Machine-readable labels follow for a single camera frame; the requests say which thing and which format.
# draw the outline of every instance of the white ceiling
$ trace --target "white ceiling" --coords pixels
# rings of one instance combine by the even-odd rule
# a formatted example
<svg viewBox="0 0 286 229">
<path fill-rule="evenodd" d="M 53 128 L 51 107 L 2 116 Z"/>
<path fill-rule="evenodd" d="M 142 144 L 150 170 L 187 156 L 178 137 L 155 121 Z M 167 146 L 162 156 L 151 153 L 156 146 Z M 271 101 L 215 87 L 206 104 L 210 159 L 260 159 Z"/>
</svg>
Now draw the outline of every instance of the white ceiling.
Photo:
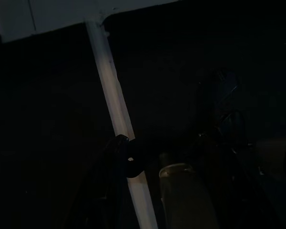
<svg viewBox="0 0 286 229">
<path fill-rule="evenodd" d="M 176 0 L 0 0 L 3 42 Z"/>
</svg>

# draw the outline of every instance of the white pole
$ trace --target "white pole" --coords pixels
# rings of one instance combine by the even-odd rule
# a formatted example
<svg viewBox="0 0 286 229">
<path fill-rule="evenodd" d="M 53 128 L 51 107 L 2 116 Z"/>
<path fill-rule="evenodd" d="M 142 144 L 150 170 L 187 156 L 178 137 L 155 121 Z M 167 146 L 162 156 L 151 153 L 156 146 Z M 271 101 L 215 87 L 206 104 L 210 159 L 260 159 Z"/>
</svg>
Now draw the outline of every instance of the white pole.
<svg viewBox="0 0 286 229">
<path fill-rule="evenodd" d="M 125 135 L 133 140 L 134 132 L 117 78 L 111 50 L 103 26 L 98 22 L 86 22 L 96 66 L 101 79 L 105 99 L 115 135 Z M 158 229 L 145 173 L 128 178 L 128 187 L 141 229 Z"/>
</svg>

